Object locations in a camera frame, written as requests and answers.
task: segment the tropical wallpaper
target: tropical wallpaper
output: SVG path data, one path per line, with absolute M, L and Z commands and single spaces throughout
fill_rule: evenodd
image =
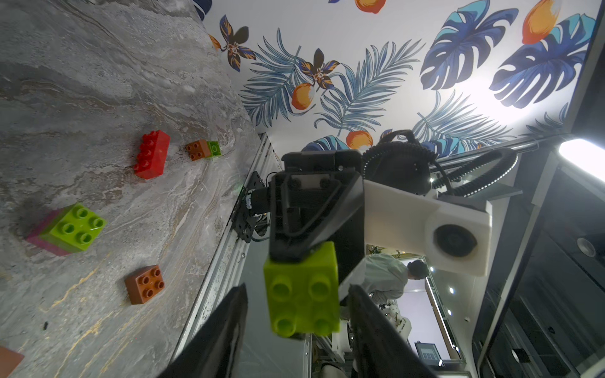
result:
M 599 0 L 222 0 L 204 19 L 278 155 L 412 129 L 440 156 L 561 132 Z

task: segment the pink lego brick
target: pink lego brick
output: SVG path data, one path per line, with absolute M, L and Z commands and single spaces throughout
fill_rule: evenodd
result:
M 63 250 L 63 249 L 55 246 L 54 244 L 50 244 L 48 241 L 43 240 L 42 238 L 40 238 L 38 236 L 62 212 L 63 212 L 63 209 L 59 209 L 59 210 L 55 210 L 52 213 L 50 213 L 46 218 L 44 218 L 44 220 L 38 225 L 38 227 L 36 227 L 34 229 L 34 231 L 31 232 L 30 236 L 28 236 L 25 240 L 28 241 L 29 243 L 32 243 L 35 246 L 38 246 L 38 247 L 40 247 L 42 249 L 45 249 L 45 250 L 47 250 L 47 251 L 49 251 L 51 253 L 54 253 L 57 256 L 67 256 L 67 255 L 70 255 L 71 254 L 70 252 L 67 252 L 66 250 Z

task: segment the gray marble countertop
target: gray marble countertop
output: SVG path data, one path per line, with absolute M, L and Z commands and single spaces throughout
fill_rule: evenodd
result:
M 155 376 L 258 136 L 189 0 L 6 0 L 0 30 L 0 345 L 25 356 L 11 378 Z M 171 143 L 146 181 L 132 166 L 156 129 Z M 199 138 L 223 156 L 190 161 Z M 24 241 L 77 201 L 108 222 L 86 252 Z M 124 278 L 153 264 L 166 288 L 131 305 Z

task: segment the brown lego brick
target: brown lego brick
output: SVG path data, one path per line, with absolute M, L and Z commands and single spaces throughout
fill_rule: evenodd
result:
M 0 378 L 7 378 L 21 363 L 23 354 L 0 347 Z
M 208 142 L 204 139 L 196 140 L 185 146 L 185 149 L 189 153 L 189 158 L 192 161 L 196 161 L 201 158 L 212 156 Z
M 130 276 L 124 282 L 130 297 L 130 303 L 143 304 L 164 290 L 164 280 L 160 267 L 152 265 L 144 267 Z

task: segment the ceiling light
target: ceiling light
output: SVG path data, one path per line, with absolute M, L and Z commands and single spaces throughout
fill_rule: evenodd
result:
M 568 140 L 559 146 L 559 154 L 583 171 L 605 181 L 605 150 L 584 139 Z

